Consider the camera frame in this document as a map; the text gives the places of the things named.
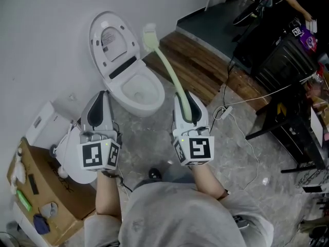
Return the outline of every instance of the toilet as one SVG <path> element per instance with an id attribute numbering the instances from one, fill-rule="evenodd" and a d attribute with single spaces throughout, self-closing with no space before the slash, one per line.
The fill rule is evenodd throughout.
<path id="1" fill-rule="evenodd" d="M 95 17 L 89 31 L 94 63 L 113 98 L 138 117 L 153 115 L 165 100 L 159 79 L 140 59 L 127 24 L 110 11 Z"/>

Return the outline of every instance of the white wall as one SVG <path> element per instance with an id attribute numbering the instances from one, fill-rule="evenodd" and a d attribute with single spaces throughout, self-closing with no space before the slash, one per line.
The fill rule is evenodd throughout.
<path id="1" fill-rule="evenodd" d="M 88 52 L 88 29 L 95 13 L 116 11 L 138 35 L 146 23 L 155 22 L 162 38 L 175 29 L 179 18 L 206 2 L 0 0 L 0 231 L 11 220 L 9 162 L 36 112 L 47 100 L 56 100 L 77 118 L 103 89 Z M 67 100 L 70 93 L 77 101 Z"/>

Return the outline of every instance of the gray t-shirt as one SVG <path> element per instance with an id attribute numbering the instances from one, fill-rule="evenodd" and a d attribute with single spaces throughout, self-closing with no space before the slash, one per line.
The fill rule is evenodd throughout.
<path id="1" fill-rule="evenodd" d="M 240 230 L 232 215 L 249 225 Z M 158 182 L 137 188 L 121 221 L 95 215 L 85 221 L 85 246 L 270 247 L 273 226 L 245 191 L 221 201 L 195 185 Z"/>

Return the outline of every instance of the toilet lid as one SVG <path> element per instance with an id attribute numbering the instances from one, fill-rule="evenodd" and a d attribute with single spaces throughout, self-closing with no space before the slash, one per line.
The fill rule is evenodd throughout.
<path id="1" fill-rule="evenodd" d="M 89 48 L 98 71 L 106 84 L 139 60 L 139 45 L 127 24 L 116 14 L 98 14 L 89 31 Z"/>

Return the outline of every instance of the wooden platform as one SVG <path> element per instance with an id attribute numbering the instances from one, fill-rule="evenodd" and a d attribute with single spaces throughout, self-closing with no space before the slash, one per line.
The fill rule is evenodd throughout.
<path id="1" fill-rule="evenodd" d="M 213 52 L 187 36 L 173 32 L 160 41 L 160 49 L 173 66 L 183 88 L 198 96 L 206 105 L 215 97 L 228 77 L 227 64 Z M 148 67 L 171 81 L 171 78 L 155 53 L 144 58 Z M 242 70 L 234 68 L 228 81 L 230 87 L 244 100 L 266 94 L 254 80 Z M 259 99 L 248 102 L 255 110 L 268 101 Z"/>

